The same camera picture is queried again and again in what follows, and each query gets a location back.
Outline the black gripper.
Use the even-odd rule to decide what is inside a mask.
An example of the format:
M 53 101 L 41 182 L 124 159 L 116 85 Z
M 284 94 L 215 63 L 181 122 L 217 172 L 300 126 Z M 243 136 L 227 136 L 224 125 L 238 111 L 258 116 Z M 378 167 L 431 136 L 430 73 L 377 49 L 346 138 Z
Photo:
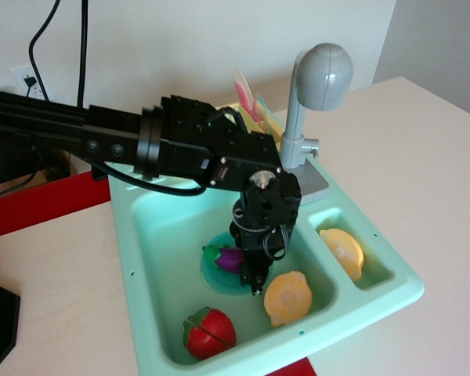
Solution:
M 230 234 L 245 257 L 240 285 L 251 285 L 252 295 L 263 293 L 269 268 L 287 254 L 300 203 L 295 175 L 261 170 L 248 179 L 233 206 Z

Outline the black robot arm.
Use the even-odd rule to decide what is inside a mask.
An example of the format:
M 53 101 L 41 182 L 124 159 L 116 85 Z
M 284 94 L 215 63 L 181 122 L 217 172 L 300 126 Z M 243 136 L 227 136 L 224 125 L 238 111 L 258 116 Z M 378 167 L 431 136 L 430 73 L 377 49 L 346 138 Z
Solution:
M 124 175 L 111 165 L 131 165 L 142 188 L 160 193 L 238 192 L 230 233 L 244 253 L 240 282 L 253 295 L 287 251 L 302 198 L 298 180 L 282 166 L 272 136 L 248 130 L 231 107 L 171 96 L 132 114 L 0 92 L 0 139 L 64 150 L 118 179 Z

